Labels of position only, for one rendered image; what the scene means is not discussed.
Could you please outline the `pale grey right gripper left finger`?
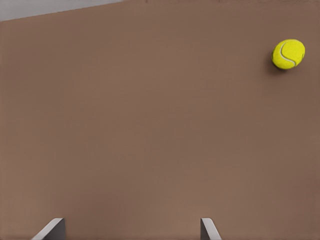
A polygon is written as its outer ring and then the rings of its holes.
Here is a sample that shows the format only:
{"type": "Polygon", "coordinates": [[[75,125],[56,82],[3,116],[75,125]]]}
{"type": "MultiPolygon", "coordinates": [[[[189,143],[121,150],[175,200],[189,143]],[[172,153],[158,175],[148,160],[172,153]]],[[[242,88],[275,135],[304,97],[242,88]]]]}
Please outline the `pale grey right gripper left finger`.
{"type": "Polygon", "coordinates": [[[31,240],[66,240],[65,219],[54,218],[31,240]]]}

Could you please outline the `yellow tennis ball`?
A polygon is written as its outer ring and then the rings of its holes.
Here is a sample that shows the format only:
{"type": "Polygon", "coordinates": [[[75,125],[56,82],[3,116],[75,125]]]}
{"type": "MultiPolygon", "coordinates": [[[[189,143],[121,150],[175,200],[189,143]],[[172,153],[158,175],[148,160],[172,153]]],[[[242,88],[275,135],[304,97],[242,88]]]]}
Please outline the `yellow tennis ball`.
{"type": "Polygon", "coordinates": [[[297,67],[304,59],[306,48],[297,39],[286,39],[279,42],[271,54],[272,63],[279,69],[290,70],[297,67]]]}

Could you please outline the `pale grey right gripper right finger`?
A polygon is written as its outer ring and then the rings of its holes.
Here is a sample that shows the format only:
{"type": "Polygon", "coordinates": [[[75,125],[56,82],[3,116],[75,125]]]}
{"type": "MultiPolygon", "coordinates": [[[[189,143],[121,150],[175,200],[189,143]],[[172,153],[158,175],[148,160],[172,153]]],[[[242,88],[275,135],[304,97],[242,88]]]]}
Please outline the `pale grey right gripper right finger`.
{"type": "Polygon", "coordinates": [[[200,219],[200,240],[222,240],[211,218],[200,219]]]}

